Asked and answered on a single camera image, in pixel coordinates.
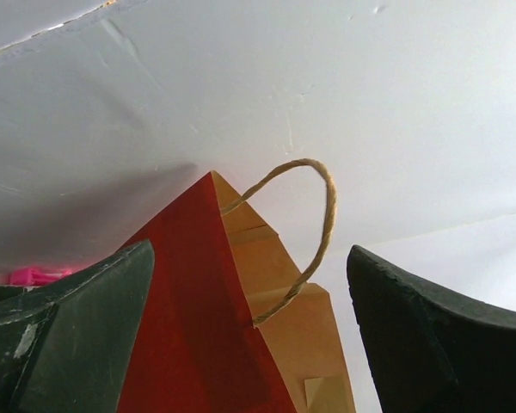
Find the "pink object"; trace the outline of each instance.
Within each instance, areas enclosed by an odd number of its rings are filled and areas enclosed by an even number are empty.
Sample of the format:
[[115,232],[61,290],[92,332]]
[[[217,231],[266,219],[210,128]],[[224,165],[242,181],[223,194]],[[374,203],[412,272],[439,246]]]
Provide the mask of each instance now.
[[9,275],[9,284],[13,286],[41,287],[71,274],[72,271],[69,269],[63,270],[60,273],[45,273],[38,268],[28,267],[11,273]]

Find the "white backdrop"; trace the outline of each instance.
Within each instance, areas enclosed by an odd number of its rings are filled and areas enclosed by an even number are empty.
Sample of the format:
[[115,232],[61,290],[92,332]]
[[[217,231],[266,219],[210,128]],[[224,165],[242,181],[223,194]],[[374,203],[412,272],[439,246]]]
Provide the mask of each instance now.
[[[0,5],[0,47],[97,5],[48,3]],[[315,157],[340,190],[320,282],[343,280],[352,243],[382,243],[408,269],[516,306],[498,295],[516,291],[516,269],[482,277],[516,268],[516,241],[496,249],[498,231],[411,238],[431,240],[422,256],[394,241],[516,213],[516,1],[130,5],[0,53],[0,271],[88,265],[210,169],[243,190]],[[323,199],[313,172],[296,171],[254,205],[303,260]],[[370,383],[351,374],[365,406]]]

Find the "twisted paper handle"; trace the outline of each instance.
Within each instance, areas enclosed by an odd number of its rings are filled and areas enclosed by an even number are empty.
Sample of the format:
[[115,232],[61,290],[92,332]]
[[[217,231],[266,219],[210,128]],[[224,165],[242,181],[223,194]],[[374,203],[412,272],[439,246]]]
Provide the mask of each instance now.
[[272,170],[269,174],[267,174],[261,181],[255,184],[253,187],[249,188],[247,192],[245,192],[241,197],[231,203],[230,205],[222,208],[222,216],[230,213],[234,209],[238,208],[241,204],[243,204],[246,200],[248,200],[252,195],[256,194],[260,189],[264,188],[266,184],[272,181],[275,177],[284,174],[288,170],[292,170],[299,166],[311,166],[317,173],[323,178],[325,181],[325,186],[327,189],[327,203],[325,207],[325,219],[323,221],[323,229],[321,235],[321,242],[319,243],[319,248],[317,249],[316,256],[311,260],[310,265],[304,272],[298,277],[298,279],[294,282],[291,289],[288,293],[285,294],[285,297],[274,305],[270,310],[264,312],[260,316],[254,318],[252,321],[254,326],[258,326],[259,324],[264,323],[269,318],[273,317],[279,311],[283,310],[287,307],[294,298],[300,293],[304,283],[310,279],[310,277],[316,272],[317,268],[321,264],[321,261],[325,257],[325,253],[327,252],[327,247],[330,243],[330,238],[333,235],[333,229],[335,227],[335,216],[336,216],[336,187],[335,181],[333,180],[332,175],[330,175],[329,171],[321,162],[316,161],[315,159],[298,159],[288,163],[284,163],[274,170]]

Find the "dark green object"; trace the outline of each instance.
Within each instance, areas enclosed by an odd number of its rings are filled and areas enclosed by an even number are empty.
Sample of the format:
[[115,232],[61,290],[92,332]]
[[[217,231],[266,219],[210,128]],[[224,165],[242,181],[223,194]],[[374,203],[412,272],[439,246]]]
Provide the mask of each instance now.
[[516,412],[516,312],[357,246],[347,277],[384,413]]
[[114,413],[153,262],[144,242],[45,287],[0,287],[0,413]]

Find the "brown paper bag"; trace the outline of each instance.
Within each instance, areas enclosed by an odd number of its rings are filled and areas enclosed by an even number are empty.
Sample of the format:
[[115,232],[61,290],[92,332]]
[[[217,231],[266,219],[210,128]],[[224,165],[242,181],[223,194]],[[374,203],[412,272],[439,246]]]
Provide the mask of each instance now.
[[[240,195],[218,174],[220,209]],[[279,235],[246,202],[224,215],[239,280],[253,317],[283,299],[300,276]],[[329,293],[306,282],[282,311],[260,325],[298,413],[352,413],[352,389]]]
[[128,241],[150,239],[155,271],[119,413],[354,412],[325,290],[306,282],[283,310],[253,325],[301,274],[246,202],[233,209],[242,200],[211,172]]

